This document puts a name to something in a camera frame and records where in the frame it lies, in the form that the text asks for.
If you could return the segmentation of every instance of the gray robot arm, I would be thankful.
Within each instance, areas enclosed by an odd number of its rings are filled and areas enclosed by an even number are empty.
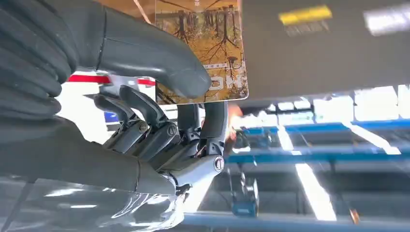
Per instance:
[[[130,191],[147,176],[157,193],[174,191],[145,162],[85,141],[54,115],[54,97],[76,70],[149,75],[200,96],[211,82],[183,42],[86,0],[1,1],[0,38],[1,172]]]

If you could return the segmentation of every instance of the metal screw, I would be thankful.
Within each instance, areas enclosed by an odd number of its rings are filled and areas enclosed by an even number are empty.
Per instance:
[[[175,125],[171,125],[168,127],[168,134],[169,135],[174,135],[176,133],[176,126]]]
[[[215,158],[215,161],[214,161],[215,171],[217,171],[217,172],[222,172],[224,166],[225,166],[225,161],[223,160],[223,158],[220,157],[220,156],[219,156],[219,157],[216,157],[216,158]]]
[[[140,132],[145,132],[148,130],[148,125],[146,123],[141,124],[139,130]]]

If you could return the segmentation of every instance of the blue shelf beam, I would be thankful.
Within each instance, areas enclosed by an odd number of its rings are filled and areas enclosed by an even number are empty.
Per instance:
[[[366,122],[353,122],[353,125],[360,126],[367,130],[390,130],[400,128],[410,128],[410,119],[400,120],[387,120],[387,121],[366,121]],[[277,133],[277,127],[264,127],[264,128],[249,128],[245,130],[246,134],[259,135],[264,134],[266,131],[271,133]],[[317,124],[305,124],[305,125],[289,125],[286,126],[288,133],[313,133],[313,132],[337,132],[337,131],[350,131],[349,128],[342,125],[342,123],[317,123]]]
[[[401,161],[410,160],[410,152],[402,152],[401,155],[387,155],[385,153],[322,153],[311,155],[274,155],[269,152],[252,154],[252,151],[246,155],[231,155],[225,161],[227,163],[313,163],[329,161]]]
[[[408,225],[394,223],[369,223],[361,222],[354,225],[348,219],[342,222],[317,221],[299,217],[269,217],[248,218],[236,217],[228,214],[185,214],[182,222],[185,225],[207,226],[212,228],[238,228],[242,230],[266,230],[266,231],[288,231],[288,232],[408,232]]]

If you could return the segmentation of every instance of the robotic hand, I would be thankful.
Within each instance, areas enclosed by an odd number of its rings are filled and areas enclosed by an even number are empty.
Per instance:
[[[223,102],[205,104],[202,129],[196,106],[179,106],[181,140],[176,144],[171,143],[178,133],[175,124],[155,102],[129,87],[121,88],[119,98],[95,99],[98,107],[122,120],[121,129],[103,146],[84,140],[75,124],[55,116],[60,85],[77,70],[151,76],[181,96],[203,95],[211,80],[178,38],[92,1],[3,0],[0,39],[0,174],[22,176],[26,186],[54,180],[75,189],[181,195],[222,171]],[[131,108],[140,110],[146,122]],[[30,193],[21,192],[14,211]],[[94,201],[93,196],[84,199]],[[2,231],[14,219],[10,214]]]

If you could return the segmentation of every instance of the gray panel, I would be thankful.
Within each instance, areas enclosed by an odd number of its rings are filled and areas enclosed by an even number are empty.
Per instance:
[[[15,211],[26,181],[19,176],[0,175],[0,230],[3,231],[11,223],[9,217]]]
[[[248,100],[410,83],[409,32],[372,36],[363,16],[405,2],[244,0]],[[322,4],[333,13],[329,32],[288,36],[279,13]]]

